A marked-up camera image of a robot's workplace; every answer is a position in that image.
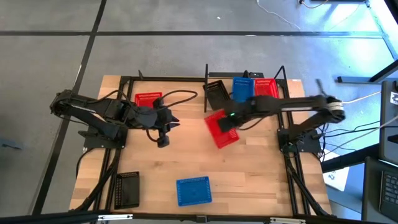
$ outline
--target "red plastic basket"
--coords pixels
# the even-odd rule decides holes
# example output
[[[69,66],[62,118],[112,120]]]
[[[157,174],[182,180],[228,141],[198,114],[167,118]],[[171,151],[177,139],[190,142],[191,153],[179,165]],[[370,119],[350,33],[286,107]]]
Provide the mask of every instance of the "red plastic basket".
[[[278,87],[273,78],[257,78],[254,80],[254,94],[269,95],[274,98],[279,98]]]
[[[154,100],[161,96],[162,93],[137,93],[134,102],[137,104],[137,106],[147,106],[153,108]]]
[[[227,146],[233,142],[239,140],[239,136],[236,133],[235,129],[231,129],[228,132],[222,133],[220,127],[218,126],[217,120],[220,118],[225,118],[224,110],[217,111],[215,114],[212,114],[205,118],[207,128],[209,129],[211,136],[214,139],[218,149],[221,149],[224,146]]]

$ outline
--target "wooden table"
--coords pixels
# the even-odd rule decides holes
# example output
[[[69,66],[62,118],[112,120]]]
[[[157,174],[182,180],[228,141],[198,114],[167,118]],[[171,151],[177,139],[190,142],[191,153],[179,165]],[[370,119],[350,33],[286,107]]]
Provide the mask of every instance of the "wooden table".
[[[106,75],[98,97],[117,90],[120,76]],[[232,79],[223,79],[231,91]],[[136,93],[176,90],[194,90],[198,96],[186,103],[171,107],[181,125],[168,133],[170,145],[159,149],[145,131],[129,130],[126,147],[122,150],[118,173],[140,172],[140,206],[117,212],[206,214],[206,215],[260,215],[291,216],[289,188],[283,155],[279,151],[276,130],[277,116],[261,121],[248,131],[238,131],[240,140],[222,149],[215,146],[203,118],[214,113],[203,112],[203,83],[197,82],[134,82],[132,101]],[[300,80],[288,80],[290,97],[304,96]],[[176,93],[165,98],[165,104],[191,96]],[[294,122],[301,123],[308,113],[293,113]],[[331,212],[322,170],[318,159],[301,153],[305,183],[317,202]],[[81,161],[70,208],[76,208],[97,184],[104,149],[94,149]],[[191,177],[210,178],[212,203],[179,207],[176,180]],[[100,208],[108,186],[103,190]],[[299,188],[295,192],[298,210],[303,213]]]

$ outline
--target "black cable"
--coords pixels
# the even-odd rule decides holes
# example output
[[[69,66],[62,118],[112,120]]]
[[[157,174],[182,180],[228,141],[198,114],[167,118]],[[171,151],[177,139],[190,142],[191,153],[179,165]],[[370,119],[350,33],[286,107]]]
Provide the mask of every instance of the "black cable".
[[[164,109],[164,108],[169,108],[169,107],[171,107],[171,106],[174,106],[174,105],[177,105],[177,104],[180,104],[180,103],[184,103],[184,102],[190,101],[190,100],[192,100],[192,99],[194,99],[195,97],[198,96],[198,93],[195,92],[195,91],[191,91],[191,90],[174,90],[174,91],[171,91],[171,92],[166,93],[164,96],[161,96],[161,97],[160,97],[160,100],[163,100],[166,96],[169,96],[169,95],[171,95],[171,94],[173,94],[173,93],[193,93],[193,96],[191,96],[191,97],[189,97],[189,98],[187,98],[187,99],[185,99],[185,100],[180,100],[180,101],[177,101],[177,102],[172,103],[172,104],[170,104],[170,105],[167,105],[167,106],[165,106],[165,107],[163,107],[163,108],[161,108],[161,109],[159,109],[159,110],[162,110],[162,109]]]
[[[93,148],[87,149],[87,151],[85,151],[85,152],[79,157],[79,159],[77,160],[77,164],[76,164],[76,178],[77,178],[77,175],[79,174],[79,168],[80,168],[81,159],[82,159],[87,153],[89,153],[91,150],[93,150]]]
[[[258,121],[256,121],[254,124],[250,125],[250,126],[247,127],[247,128],[238,128],[238,130],[240,130],[240,131],[245,131],[245,130],[251,129],[251,128],[253,128],[254,126],[256,126],[257,124],[259,124],[264,118],[266,118],[266,117],[260,118]]]
[[[113,93],[117,93],[117,92],[119,92],[120,94],[122,94],[123,97],[125,97],[126,101],[129,103],[130,107],[131,107],[135,112],[137,112],[137,113],[139,113],[139,114],[150,114],[150,113],[155,113],[155,112],[156,112],[156,111],[150,111],[149,113],[143,113],[143,112],[141,112],[141,111],[138,111],[138,110],[136,109],[137,107],[133,105],[133,103],[132,103],[131,100],[126,96],[126,94],[124,94],[123,91],[120,91],[120,90],[114,90],[114,91],[108,93],[107,95],[105,95],[104,97],[102,97],[102,98],[100,98],[100,99],[98,99],[98,100],[91,100],[91,101],[87,101],[86,103],[97,103],[97,102],[103,101],[103,100],[107,99],[107,97],[111,96]],[[185,99],[185,100],[180,100],[180,101],[177,101],[177,102],[172,103],[172,104],[170,104],[170,105],[167,105],[167,106],[165,106],[165,107],[163,107],[163,108],[161,108],[161,109],[159,109],[159,110],[162,110],[162,109],[164,109],[164,108],[169,108],[169,107],[171,107],[171,106],[174,106],[174,105],[177,105],[177,104],[180,104],[180,103],[184,103],[184,102],[190,101],[190,100],[192,100],[192,99],[194,99],[195,97],[198,96],[198,93],[195,92],[195,91],[191,91],[191,90],[174,90],[174,91],[171,91],[171,92],[166,93],[164,96],[161,96],[161,97],[160,97],[160,100],[163,100],[166,96],[169,96],[169,95],[171,95],[171,94],[173,94],[173,93],[193,93],[194,95],[191,96],[191,97],[189,97],[189,98],[187,98],[187,99]]]
[[[373,130],[373,129],[376,129],[376,128],[366,128],[366,129],[361,129],[361,130],[356,130],[356,131],[348,131],[348,132],[345,132],[345,133],[339,133],[339,134],[335,134],[335,135],[331,135],[331,136],[325,136],[325,138],[340,136],[340,135],[343,135],[343,134],[357,133],[357,132],[361,132],[361,131],[369,131],[369,130]],[[383,128],[398,128],[398,126],[385,126]]]
[[[355,131],[357,128],[360,128],[360,127],[363,127],[363,126],[368,126],[368,125],[371,125],[371,124],[376,124],[378,122],[380,122],[380,121],[375,121],[375,122],[372,122],[372,123],[369,123],[369,124],[362,124],[362,125],[359,125],[359,126],[355,127],[353,130],[336,129],[336,130],[326,131],[326,133],[332,133],[334,131]]]
[[[150,134],[149,134],[149,130],[148,130],[148,129],[146,129],[146,132],[147,132],[147,136],[148,136],[148,138],[149,138],[151,141],[153,141],[153,142],[157,142],[157,140],[156,140],[156,139],[154,139],[154,138],[152,138],[152,137],[150,136]]]
[[[326,143],[327,145],[330,145],[330,146],[335,146],[335,147],[338,147],[337,145],[335,145],[335,144],[330,144],[330,143]],[[348,149],[348,148],[344,148],[344,147],[339,147],[339,149],[344,149],[344,150],[350,150],[350,151],[356,151],[356,149]]]
[[[322,126],[322,129],[320,129],[320,128],[318,127],[318,129],[321,131],[321,133],[319,134],[319,137],[322,138],[322,139],[323,139],[323,142],[324,142],[323,147],[321,148],[321,151],[320,151],[320,155],[318,156],[317,154],[314,154],[314,156],[316,156],[319,160],[322,158],[322,155],[325,154],[325,147],[326,147],[325,131],[326,131],[328,128],[329,128],[329,123],[327,123],[327,125],[324,124],[324,125]]]
[[[98,102],[101,102],[101,101],[107,99],[107,98],[108,98],[109,96],[111,96],[113,93],[117,93],[117,92],[123,93],[123,92],[120,91],[120,90],[113,90],[112,92],[108,93],[108,94],[105,95],[104,97],[102,97],[102,98],[100,98],[100,99],[98,99],[98,100],[87,101],[87,103],[98,103]]]
[[[320,92],[321,92],[324,96],[328,96],[328,95],[325,93],[325,91],[323,90],[323,85],[322,85],[321,80],[320,80],[319,78],[317,78],[317,79],[315,79],[315,81],[316,81],[316,83],[317,83],[317,85],[318,85],[318,88],[319,88]]]
[[[75,210],[77,211],[86,211],[89,209],[90,205],[93,203],[95,198],[97,197],[98,194],[101,193],[105,183],[108,181],[108,178],[111,176],[111,174],[115,171],[116,163],[118,160],[118,157],[120,156],[120,150],[116,150],[115,155],[113,157],[111,165],[108,167],[102,178],[98,181],[97,185],[91,191],[89,196],[83,201],[83,203],[77,207]]]
[[[288,158],[296,158],[299,155],[299,148],[297,147],[296,144],[294,144],[294,146],[296,147],[296,153],[294,154],[294,156],[289,156],[289,153],[285,154],[284,149],[285,149],[286,146],[287,146],[287,144],[285,144],[282,147],[282,153],[283,153],[284,156],[286,156]]]
[[[69,118],[63,118],[63,117],[61,117],[61,116],[59,116],[59,115],[56,115],[56,116],[59,117],[59,118],[61,118],[61,119],[65,119],[65,120],[67,120],[67,121],[71,121],[71,122],[78,123],[78,124],[84,124],[85,126],[88,126],[88,124],[86,124],[86,123],[84,123],[84,122],[81,122],[81,121],[74,121],[74,120],[69,119]]]

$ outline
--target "metal bracket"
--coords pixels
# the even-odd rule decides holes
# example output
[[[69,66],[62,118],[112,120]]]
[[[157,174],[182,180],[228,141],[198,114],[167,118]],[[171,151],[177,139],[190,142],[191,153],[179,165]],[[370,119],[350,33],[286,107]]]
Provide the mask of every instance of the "metal bracket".
[[[206,215],[197,215],[197,223],[206,223],[207,216]]]
[[[299,219],[295,219],[295,218],[274,218],[274,217],[271,217],[271,223],[305,224],[305,220],[299,220]]]
[[[278,142],[281,147],[290,145],[289,143],[289,132],[288,129],[278,129]],[[280,150],[285,152],[314,152],[318,153],[321,151],[319,139],[313,139],[312,136],[318,134],[316,130],[312,130],[309,133],[303,134],[302,138],[297,142],[297,149],[281,148]]]
[[[127,220],[132,219],[132,214],[127,215],[98,215],[98,221]]]
[[[127,128],[125,127],[120,127],[121,136],[118,140],[109,140],[92,127],[88,127],[87,131],[79,131],[78,133],[85,138],[84,147],[86,148],[121,149],[126,145]]]

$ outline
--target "blue plastic basket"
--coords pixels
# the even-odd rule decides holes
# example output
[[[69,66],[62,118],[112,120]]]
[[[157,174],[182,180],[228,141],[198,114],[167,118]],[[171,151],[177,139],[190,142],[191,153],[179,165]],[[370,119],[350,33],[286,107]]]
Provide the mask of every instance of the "blue plastic basket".
[[[254,96],[254,80],[250,78],[234,77],[232,83],[232,99],[237,102],[245,102]]]
[[[209,177],[177,180],[177,200],[179,206],[210,203]]]

